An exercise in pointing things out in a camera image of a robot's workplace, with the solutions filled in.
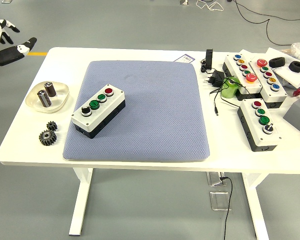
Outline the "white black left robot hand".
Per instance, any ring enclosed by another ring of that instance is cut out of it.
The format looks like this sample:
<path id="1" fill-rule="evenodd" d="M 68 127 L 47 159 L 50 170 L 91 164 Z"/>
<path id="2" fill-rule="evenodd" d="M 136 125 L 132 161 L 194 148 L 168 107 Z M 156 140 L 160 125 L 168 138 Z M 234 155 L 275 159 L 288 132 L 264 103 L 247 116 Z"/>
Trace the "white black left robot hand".
<path id="1" fill-rule="evenodd" d="M 16 33 L 19 33 L 20 30 L 10 21 L 0 19 L 0 43 L 5 44 L 6 42 L 4 39 L 6 39 L 8 43 L 13 45 L 14 42 L 7 34 L 6 28 L 12 29 Z M 0 50 L 0 66 L 5 66 L 24 58 L 33 49 L 36 42 L 37 38 L 32 37 L 22 44 L 13 45 L 6 49 Z"/>

